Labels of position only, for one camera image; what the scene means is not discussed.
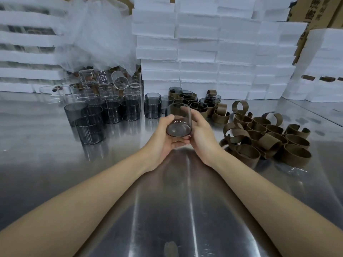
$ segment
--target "person's left hand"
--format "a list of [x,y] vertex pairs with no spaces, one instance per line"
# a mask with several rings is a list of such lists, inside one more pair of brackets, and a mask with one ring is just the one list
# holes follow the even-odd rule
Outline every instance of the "person's left hand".
[[148,158],[149,167],[146,171],[152,171],[162,163],[171,150],[190,144],[189,136],[172,137],[166,133],[167,126],[174,120],[174,115],[170,114],[161,117],[156,131],[149,141],[140,150]]

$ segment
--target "person's left arm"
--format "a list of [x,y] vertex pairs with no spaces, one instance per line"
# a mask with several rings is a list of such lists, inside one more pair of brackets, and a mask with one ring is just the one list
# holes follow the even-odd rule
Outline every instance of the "person's left arm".
[[50,199],[0,232],[4,257],[73,256],[122,194],[189,140],[166,134],[174,116],[160,119],[134,155]]

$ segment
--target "person's right arm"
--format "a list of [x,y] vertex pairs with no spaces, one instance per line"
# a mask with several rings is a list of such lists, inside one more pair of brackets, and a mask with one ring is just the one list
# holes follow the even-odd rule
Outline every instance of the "person's right arm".
[[343,231],[224,151],[195,110],[191,145],[254,216],[283,257],[342,257]]

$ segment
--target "stack of white boxes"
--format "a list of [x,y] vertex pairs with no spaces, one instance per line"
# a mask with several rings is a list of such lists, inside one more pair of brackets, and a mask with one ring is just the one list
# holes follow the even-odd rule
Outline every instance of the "stack of white boxes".
[[[306,27],[285,21],[290,0],[135,0],[145,92],[167,95],[181,86],[204,97],[277,99],[294,71],[297,41]],[[253,14],[264,13],[264,16]]]
[[343,30],[311,30],[283,97],[343,101]]
[[63,82],[54,48],[63,44],[64,0],[0,0],[0,91],[39,92]]

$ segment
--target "person's right hand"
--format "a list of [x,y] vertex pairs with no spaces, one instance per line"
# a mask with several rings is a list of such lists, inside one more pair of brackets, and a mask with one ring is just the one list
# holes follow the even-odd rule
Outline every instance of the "person's right hand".
[[219,146],[210,124],[196,110],[191,109],[192,133],[191,145],[203,163],[212,167],[215,155],[222,148]]

